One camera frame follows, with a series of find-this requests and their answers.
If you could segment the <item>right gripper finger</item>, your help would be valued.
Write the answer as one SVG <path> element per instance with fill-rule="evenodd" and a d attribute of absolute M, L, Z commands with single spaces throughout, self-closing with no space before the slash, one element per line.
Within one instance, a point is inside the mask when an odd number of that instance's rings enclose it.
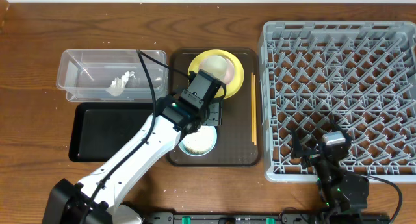
<path fill-rule="evenodd" d="M 330 117 L 331 132 L 340 132 L 347 142 L 352 141 L 352 137 L 348 134 L 348 131 L 340 127 L 335 121 L 334 117 Z"/>
<path fill-rule="evenodd" d="M 302 144 L 300 143 L 300 139 L 294 129 L 291 129 L 291 138 L 292 138 L 292 145 L 291 145 L 291 158 L 302 158 L 304 155 L 304 151 L 302 149 Z"/>

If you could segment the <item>white tissue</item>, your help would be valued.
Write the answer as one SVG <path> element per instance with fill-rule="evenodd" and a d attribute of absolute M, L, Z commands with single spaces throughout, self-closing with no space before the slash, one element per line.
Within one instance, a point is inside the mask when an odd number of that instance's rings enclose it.
<path fill-rule="evenodd" d="M 135 77 L 135 72 L 126 71 L 121 77 L 116 77 L 106 91 L 114 97 L 121 95 L 131 77 Z"/>

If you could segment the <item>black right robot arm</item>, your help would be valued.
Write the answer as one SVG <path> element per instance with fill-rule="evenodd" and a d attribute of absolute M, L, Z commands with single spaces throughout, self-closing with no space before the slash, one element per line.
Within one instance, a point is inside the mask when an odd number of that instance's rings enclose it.
<path fill-rule="evenodd" d="M 300 159 L 304 169 L 312 167 L 317 185 L 327 207 L 310 215 L 308 223 L 363 223 L 361 210 L 367 208 L 369 180 L 344 171 L 339 162 L 352 145 L 351 136 L 334 121 L 331 132 L 323 134 L 314 148 L 303 147 L 300 135 L 291 129 L 291 158 Z"/>

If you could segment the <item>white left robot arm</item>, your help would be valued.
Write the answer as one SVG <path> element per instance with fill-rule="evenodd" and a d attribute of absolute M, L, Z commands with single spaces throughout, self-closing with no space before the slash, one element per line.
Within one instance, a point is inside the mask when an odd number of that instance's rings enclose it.
<path fill-rule="evenodd" d="M 122 204 L 142 176 L 186 135 L 196 132 L 222 104 L 213 92 L 183 90 L 153 103 L 141 129 L 106 163 L 77 184 L 66 179 L 51 190 L 43 223 L 141 223 Z"/>

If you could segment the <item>grey dishwasher rack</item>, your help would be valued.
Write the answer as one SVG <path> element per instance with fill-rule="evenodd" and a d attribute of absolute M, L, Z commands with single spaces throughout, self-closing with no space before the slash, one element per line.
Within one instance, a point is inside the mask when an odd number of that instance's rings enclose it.
<path fill-rule="evenodd" d="M 269 21 L 259 73 L 267 180 L 315 182 L 290 156 L 290 131 L 314 147 L 335 121 L 352 137 L 344 169 L 415 182 L 414 23 Z"/>

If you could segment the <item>blue bowl with rice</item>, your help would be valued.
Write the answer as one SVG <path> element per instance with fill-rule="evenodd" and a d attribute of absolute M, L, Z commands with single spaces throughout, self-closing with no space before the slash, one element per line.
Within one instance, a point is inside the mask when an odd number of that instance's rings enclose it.
<path fill-rule="evenodd" d="M 203 156 L 214 148 L 216 141 L 216 128 L 201 126 L 196 132 L 186 135 L 178 146 L 187 155 Z"/>

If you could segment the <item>wooden chopstick outer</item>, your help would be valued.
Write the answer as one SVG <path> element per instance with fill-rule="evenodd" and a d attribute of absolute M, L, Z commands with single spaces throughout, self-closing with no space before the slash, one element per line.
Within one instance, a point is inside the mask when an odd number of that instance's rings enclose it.
<path fill-rule="evenodd" d="M 255 130 L 255 146 L 257 146 L 257 114 L 256 114 L 256 87 L 255 74 L 253 74 L 253 113 L 254 113 L 254 130 Z"/>

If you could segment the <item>brown serving tray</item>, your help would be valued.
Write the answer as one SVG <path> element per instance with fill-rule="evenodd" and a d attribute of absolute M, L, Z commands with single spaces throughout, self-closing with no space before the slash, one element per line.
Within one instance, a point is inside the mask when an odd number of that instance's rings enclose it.
<path fill-rule="evenodd" d="M 178 146 L 166 155 L 175 166 L 252 166 L 261 158 L 261 140 L 252 142 L 252 75 L 258 76 L 258 59 L 249 48 L 227 48 L 244 69 L 244 82 L 240 90 L 224 100 L 222 124 L 216 127 L 214 148 L 203 156 L 189 156 Z"/>

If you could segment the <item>yellow plate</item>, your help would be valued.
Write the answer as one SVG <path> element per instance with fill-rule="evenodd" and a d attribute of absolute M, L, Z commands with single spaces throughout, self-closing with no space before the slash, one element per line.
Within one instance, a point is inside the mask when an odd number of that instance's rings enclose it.
<path fill-rule="evenodd" d="M 198 72 L 200 70 L 199 65 L 202 63 L 202 61 L 208 56 L 213 55 L 219 55 L 228 58 L 232 62 L 235 69 L 235 75 L 233 80 L 229 84 L 226 84 L 227 93 L 225 99 L 227 99 L 228 97 L 231 97 L 232 95 L 236 94 L 244 82 L 244 69 L 242 63 L 235 55 L 221 49 L 211 49 L 208 51 L 204 51 L 200 53 L 196 58 L 194 58 L 193 61 L 190 63 L 190 66 L 188 67 L 188 73 L 190 71 Z"/>

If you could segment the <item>cream cup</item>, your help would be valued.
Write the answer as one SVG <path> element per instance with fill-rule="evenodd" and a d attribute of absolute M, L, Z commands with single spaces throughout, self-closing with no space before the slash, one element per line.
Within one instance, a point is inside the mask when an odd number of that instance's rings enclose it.
<path fill-rule="evenodd" d="M 222 56 L 209 56 L 205 59 L 202 69 L 212 73 L 216 77 L 222 77 L 226 74 L 228 63 L 227 60 Z"/>

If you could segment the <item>pink bowl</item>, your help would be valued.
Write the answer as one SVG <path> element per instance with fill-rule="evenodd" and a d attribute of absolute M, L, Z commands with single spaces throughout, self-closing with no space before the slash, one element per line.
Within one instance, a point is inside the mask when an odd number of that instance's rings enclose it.
<path fill-rule="evenodd" d="M 214 75 L 225 84 L 229 84 L 235 75 L 235 69 L 232 62 L 228 58 L 219 55 L 208 56 L 205 58 L 199 65 L 199 69 Z"/>

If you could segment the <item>black plastic tray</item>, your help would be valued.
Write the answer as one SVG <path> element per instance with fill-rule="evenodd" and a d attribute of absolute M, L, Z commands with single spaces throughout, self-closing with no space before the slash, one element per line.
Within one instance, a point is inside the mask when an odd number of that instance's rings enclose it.
<path fill-rule="evenodd" d="M 75 109 L 68 157 L 73 162 L 105 162 L 143 126 L 151 103 L 81 103 Z"/>

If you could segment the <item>clear plastic bin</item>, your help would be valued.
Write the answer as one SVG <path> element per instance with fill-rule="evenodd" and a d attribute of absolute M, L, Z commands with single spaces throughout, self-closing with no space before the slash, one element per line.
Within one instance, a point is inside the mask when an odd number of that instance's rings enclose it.
<path fill-rule="evenodd" d="M 114 97 L 106 89 L 116 77 L 134 71 L 124 92 Z M 146 74 L 134 49 L 68 49 L 61 56 L 57 88 L 72 102 L 150 102 Z"/>

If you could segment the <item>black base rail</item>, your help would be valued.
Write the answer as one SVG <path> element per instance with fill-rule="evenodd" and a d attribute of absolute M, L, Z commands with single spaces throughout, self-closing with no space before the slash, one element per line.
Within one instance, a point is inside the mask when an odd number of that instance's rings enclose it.
<path fill-rule="evenodd" d="M 312 213 L 287 210 L 279 214 L 185 214 L 154 212 L 144 218 L 144 224 L 388 224 L 389 216 L 383 214 L 338 214 L 336 212 Z"/>

